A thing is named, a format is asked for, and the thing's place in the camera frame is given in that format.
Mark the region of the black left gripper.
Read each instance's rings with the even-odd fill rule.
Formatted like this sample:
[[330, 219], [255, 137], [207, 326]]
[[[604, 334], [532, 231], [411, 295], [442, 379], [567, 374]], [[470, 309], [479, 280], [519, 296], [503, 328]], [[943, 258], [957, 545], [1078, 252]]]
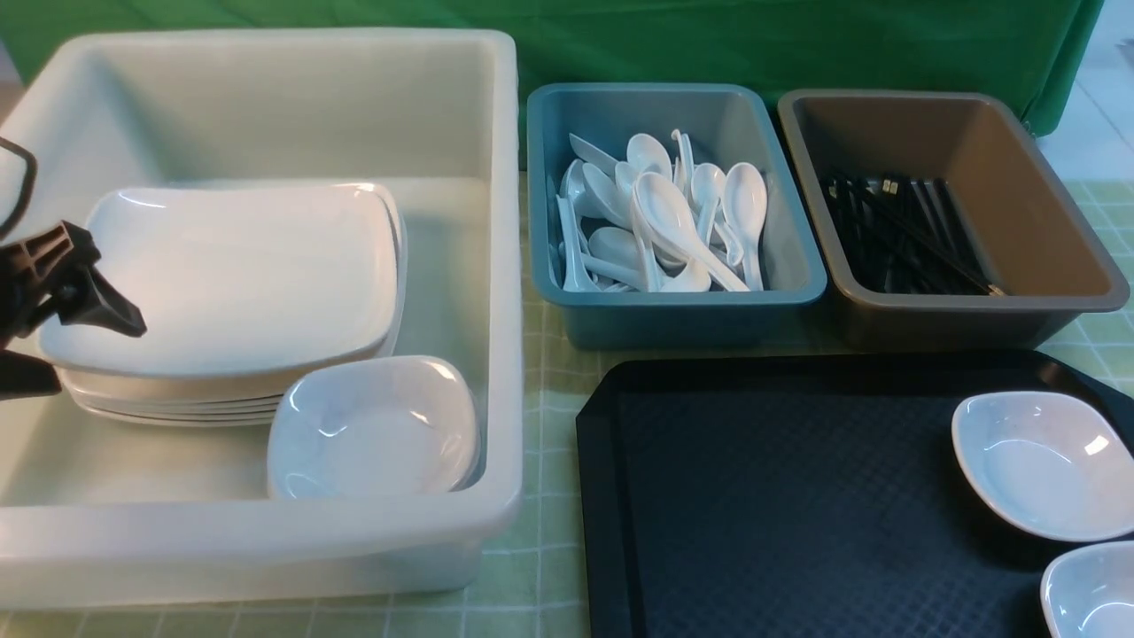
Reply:
[[[66, 326], [85, 324], [127, 338], [141, 338], [147, 326], [142, 312], [98, 271], [101, 258], [88, 230], [60, 222], [3, 246], [1, 338], [27, 338], [54, 315]], [[27, 354], [1, 352], [0, 400], [46, 397], [62, 392], [51, 363]]]

